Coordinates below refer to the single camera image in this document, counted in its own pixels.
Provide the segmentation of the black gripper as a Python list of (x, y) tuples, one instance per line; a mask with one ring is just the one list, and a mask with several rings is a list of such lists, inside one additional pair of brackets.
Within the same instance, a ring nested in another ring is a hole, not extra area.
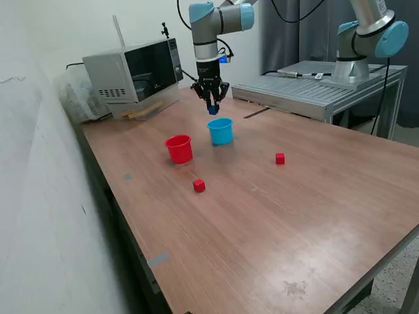
[(227, 95), (229, 83), (221, 81), (219, 60), (196, 62), (198, 81), (191, 86), (196, 95), (206, 102), (207, 111), (212, 107), (211, 93), (215, 110), (219, 110), (221, 101)]

